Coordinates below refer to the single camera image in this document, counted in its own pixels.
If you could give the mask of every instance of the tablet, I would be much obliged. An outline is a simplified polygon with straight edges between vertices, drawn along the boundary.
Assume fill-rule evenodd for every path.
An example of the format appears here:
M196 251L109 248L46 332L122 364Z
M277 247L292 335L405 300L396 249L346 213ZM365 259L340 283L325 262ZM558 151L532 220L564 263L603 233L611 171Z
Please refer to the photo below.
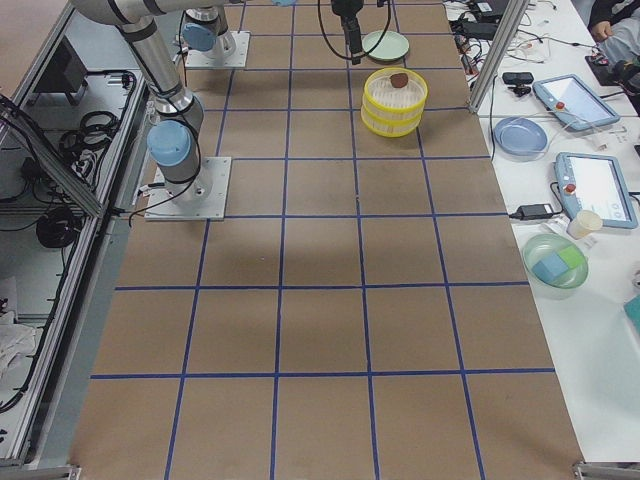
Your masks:
M563 75L533 82L533 91L558 120L573 130L609 125L620 116L577 76ZM557 108L558 102L564 108Z
M607 227L638 226L615 157L563 152L556 157L555 171L560 200L569 218L575 218L580 210L591 210L600 215ZM573 193L567 193L566 187L570 184L575 185Z

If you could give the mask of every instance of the person's hand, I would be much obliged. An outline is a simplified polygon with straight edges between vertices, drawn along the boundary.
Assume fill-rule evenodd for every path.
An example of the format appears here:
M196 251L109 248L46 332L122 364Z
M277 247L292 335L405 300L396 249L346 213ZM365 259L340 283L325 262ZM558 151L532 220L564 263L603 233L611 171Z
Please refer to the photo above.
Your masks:
M596 42L603 42L613 36L611 23L608 21L598 22L591 28L591 36Z

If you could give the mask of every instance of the brown object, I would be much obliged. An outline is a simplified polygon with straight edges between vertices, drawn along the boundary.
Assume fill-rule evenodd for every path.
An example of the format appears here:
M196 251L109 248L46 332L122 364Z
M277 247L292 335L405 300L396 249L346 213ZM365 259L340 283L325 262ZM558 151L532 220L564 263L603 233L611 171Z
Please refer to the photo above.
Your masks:
M409 83L409 75L406 73L394 73L391 75L389 80L391 80L393 88L403 88L407 86L407 83Z

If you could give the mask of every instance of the yellow container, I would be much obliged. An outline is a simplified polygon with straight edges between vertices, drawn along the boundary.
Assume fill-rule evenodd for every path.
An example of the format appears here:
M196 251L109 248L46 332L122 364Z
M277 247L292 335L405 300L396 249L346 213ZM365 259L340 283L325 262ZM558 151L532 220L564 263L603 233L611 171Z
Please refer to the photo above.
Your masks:
M406 73L409 82L402 88L391 85L391 76ZM390 67L367 78L360 116L366 127L383 137L402 137L420 124L429 89L424 79L406 68Z

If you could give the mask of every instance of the small white cup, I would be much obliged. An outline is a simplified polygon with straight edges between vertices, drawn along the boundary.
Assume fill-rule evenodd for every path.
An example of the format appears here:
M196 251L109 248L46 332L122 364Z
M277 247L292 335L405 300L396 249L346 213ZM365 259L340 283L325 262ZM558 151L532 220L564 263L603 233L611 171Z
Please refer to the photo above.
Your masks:
M590 233L602 228L602 218L591 210L580 210L576 218L571 220L567 227L567 233L576 240L586 237Z

